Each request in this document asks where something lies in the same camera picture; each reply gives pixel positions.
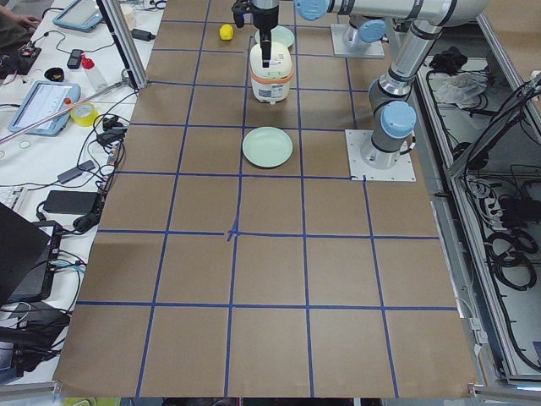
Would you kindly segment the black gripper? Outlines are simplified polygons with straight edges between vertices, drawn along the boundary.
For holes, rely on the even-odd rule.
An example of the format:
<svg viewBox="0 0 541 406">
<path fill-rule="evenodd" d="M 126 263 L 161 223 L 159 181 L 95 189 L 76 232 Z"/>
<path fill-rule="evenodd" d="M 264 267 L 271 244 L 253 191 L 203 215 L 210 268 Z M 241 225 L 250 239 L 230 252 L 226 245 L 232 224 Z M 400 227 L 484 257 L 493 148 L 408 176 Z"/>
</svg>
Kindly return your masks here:
<svg viewBox="0 0 541 406">
<path fill-rule="evenodd" d="M 278 24 L 278 0 L 237 0 L 232 5 L 234 23 L 238 28 L 245 24 L 244 15 L 252 14 L 253 23 L 260 30 L 262 67 L 270 67 L 271 30 Z"/>
</svg>

